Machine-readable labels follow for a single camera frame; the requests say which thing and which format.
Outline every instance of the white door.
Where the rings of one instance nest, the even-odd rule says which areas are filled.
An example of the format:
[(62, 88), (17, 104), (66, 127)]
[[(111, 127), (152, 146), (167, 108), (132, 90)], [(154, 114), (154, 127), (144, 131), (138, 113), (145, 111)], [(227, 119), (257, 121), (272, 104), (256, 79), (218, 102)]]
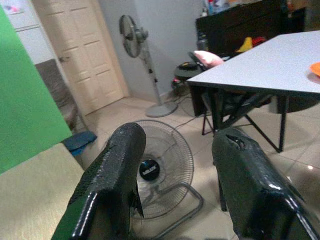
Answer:
[(86, 115), (124, 93), (90, 0), (32, 0)]

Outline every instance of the pink cushion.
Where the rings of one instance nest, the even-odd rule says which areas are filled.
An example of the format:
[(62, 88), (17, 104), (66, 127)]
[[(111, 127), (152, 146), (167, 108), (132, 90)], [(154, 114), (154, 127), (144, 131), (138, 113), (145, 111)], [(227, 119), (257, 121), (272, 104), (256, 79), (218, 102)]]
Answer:
[(194, 51), (194, 55), (209, 69), (225, 62), (221, 57), (208, 51)]

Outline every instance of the fan grille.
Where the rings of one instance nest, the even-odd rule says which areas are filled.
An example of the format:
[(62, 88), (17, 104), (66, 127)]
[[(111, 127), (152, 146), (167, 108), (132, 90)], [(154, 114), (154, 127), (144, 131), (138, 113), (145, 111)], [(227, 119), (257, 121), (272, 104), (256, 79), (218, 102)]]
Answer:
[(129, 15), (123, 15), (119, 20), (119, 26), (125, 51), (132, 58), (138, 57), (141, 52), (141, 42), (137, 39), (137, 26), (135, 21)]
[(170, 125), (156, 120), (139, 120), (146, 134), (146, 147), (141, 162), (152, 159), (160, 166), (160, 173), (153, 181), (137, 175), (138, 191), (145, 219), (156, 218), (175, 208), (187, 194), (184, 187), (168, 187), (185, 182), (191, 184), (194, 162), (190, 147), (184, 137)]

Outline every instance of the table top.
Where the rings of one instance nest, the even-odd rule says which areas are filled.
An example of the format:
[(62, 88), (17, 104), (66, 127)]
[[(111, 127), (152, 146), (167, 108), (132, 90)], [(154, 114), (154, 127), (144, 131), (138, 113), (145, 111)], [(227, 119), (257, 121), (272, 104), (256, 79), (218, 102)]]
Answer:
[(320, 62), (320, 31), (276, 36), (187, 82), (274, 95), (320, 98), (320, 77), (310, 65)]
[(62, 143), (0, 175), (0, 239), (51, 239), (84, 170)]

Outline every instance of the white wall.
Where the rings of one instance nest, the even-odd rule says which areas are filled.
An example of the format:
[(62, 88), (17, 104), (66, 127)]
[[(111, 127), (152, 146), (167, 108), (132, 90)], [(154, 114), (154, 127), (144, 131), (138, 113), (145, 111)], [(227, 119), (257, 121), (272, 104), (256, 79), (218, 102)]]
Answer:
[(20, 3), (23, 12), (8, 15), (8, 18), (31, 60), (39, 64), (55, 58), (30, 1), (21, 0)]
[(115, 50), (129, 85), (136, 97), (153, 98), (150, 76), (139, 58), (130, 58), (119, 33), (119, 18), (131, 15), (138, 27), (149, 32), (148, 44), (159, 92), (171, 90), (177, 65), (189, 61), (188, 52), (196, 49), (196, 18), (202, 10), (201, 0), (99, 0)]

